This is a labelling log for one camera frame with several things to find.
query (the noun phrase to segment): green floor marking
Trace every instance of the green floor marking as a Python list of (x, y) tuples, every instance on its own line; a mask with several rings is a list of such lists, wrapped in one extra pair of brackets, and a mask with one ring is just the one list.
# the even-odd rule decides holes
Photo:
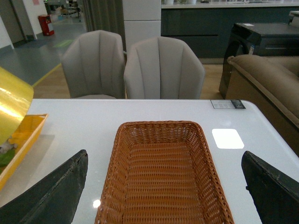
[(54, 47), (55, 48), (63, 48), (63, 47), (66, 47), (68, 46), (69, 44), (71, 44), (73, 42), (73, 40), (64, 40), (58, 44), (56, 44)]

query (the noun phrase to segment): wicker basket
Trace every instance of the wicker basket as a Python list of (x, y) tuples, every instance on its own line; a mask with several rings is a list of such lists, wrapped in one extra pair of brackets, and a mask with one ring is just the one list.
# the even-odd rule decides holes
[(234, 223), (201, 127), (122, 124), (95, 223)]
[(12, 134), (10, 143), (16, 143), (18, 147), (16, 148), (15, 156), (10, 163), (1, 168), (2, 173), (0, 174), (0, 190), (4, 187), (6, 181), (14, 173), (15, 169), (21, 163), (26, 153), (37, 140), (47, 116), (47, 114), (26, 115), (17, 130)]

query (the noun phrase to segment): gray upholstered chair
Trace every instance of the gray upholstered chair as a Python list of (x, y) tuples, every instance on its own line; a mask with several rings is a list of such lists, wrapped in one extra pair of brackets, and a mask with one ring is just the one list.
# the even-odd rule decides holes
[(130, 99), (199, 99), (204, 77), (190, 47), (169, 37), (133, 44), (124, 73)]
[(61, 59), (71, 98), (125, 98), (121, 36), (97, 30), (80, 35)]

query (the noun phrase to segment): yellow object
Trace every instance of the yellow object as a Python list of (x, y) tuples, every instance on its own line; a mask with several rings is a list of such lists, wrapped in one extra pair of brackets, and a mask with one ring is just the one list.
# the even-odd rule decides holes
[(15, 150), (15, 156), (10, 163), (4, 167), (0, 174), (0, 190), (4, 187), (6, 181), (14, 173), (20, 162), (30, 150), (31, 146), (40, 135), (47, 114), (41, 115), (26, 115), (16, 131), (12, 134), (10, 143), (16, 143), (18, 147)]
[(33, 88), (0, 67), (0, 145), (17, 129), (33, 98)]

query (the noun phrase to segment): curtain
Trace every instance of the curtain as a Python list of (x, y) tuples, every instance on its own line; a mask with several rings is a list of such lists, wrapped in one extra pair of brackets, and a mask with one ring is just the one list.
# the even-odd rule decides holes
[(83, 11), (88, 32), (105, 30), (117, 33), (121, 35), (126, 50), (122, 0), (83, 0)]

